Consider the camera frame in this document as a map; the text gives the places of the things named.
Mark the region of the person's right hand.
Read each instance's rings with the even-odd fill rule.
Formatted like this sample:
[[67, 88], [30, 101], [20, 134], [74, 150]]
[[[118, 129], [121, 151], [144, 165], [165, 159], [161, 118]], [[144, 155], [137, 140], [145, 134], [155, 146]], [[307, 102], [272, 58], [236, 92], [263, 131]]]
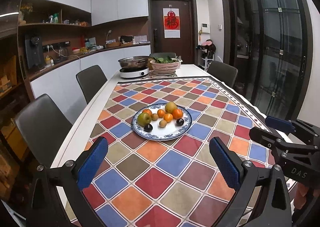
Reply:
[[295, 209], [300, 210], [306, 203], [306, 195], [307, 192], [309, 191], [309, 187], [298, 183], [297, 190], [296, 190], [296, 195], [293, 201], [293, 205]]

